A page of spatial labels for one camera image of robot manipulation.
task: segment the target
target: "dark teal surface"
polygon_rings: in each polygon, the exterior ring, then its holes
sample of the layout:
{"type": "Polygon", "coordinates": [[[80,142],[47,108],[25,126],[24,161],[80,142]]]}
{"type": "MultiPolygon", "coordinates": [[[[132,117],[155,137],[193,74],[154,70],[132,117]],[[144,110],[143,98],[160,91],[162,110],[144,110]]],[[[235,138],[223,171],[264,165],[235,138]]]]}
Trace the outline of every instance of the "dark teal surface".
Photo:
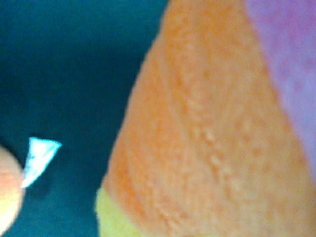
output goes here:
{"type": "Polygon", "coordinates": [[[96,237],[96,191],[166,1],[0,1],[0,144],[63,144],[5,237],[96,237]]]}

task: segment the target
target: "purple fabric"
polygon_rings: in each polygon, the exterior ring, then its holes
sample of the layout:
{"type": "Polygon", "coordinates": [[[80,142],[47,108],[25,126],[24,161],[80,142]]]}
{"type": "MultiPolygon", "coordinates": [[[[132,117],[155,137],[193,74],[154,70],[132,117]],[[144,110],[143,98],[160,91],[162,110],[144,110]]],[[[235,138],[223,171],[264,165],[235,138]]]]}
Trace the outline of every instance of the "purple fabric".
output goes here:
{"type": "Polygon", "coordinates": [[[316,181],[316,0],[246,0],[246,6],[316,181]]]}

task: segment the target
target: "yellow fabric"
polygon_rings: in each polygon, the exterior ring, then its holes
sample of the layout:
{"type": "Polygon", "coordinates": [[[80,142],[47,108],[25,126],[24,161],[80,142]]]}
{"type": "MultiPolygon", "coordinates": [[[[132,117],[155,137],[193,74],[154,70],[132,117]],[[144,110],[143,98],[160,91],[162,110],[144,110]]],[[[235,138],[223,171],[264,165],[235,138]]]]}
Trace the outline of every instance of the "yellow fabric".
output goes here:
{"type": "MultiPolygon", "coordinates": [[[[97,193],[96,212],[100,237],[150,237],[142,233],[115,204],[105,189],[97,193]]],[[[194,237],[214,237],[198,235],[194,237]]]]}

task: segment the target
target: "white paper scrap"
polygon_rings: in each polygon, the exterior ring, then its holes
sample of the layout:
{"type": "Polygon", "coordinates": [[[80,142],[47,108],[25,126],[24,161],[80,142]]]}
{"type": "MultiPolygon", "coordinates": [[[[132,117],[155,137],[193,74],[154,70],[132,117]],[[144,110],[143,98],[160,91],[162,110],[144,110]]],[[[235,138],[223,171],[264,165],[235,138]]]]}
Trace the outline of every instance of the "white paper scrap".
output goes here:
{"type": "Polygon", "coordinates": [[[29,138],[29,152],[23,170],[24,180],[22,188],[30,186],[45,171],[54,158],[61,143],[53,140],[29,138]]]}

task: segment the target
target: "blue backdrop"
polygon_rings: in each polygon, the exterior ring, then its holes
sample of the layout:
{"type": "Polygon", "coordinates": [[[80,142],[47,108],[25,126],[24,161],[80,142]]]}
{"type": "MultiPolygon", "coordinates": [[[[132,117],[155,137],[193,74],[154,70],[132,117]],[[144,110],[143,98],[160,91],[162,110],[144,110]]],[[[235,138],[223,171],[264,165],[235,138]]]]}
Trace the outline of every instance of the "blue backdrop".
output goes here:
{"type": "Polygon", "coordinates": [[[5,237],[96,237],[96,191],[166,1],[0,1],[0,144],[63,144],[5,237]]]}

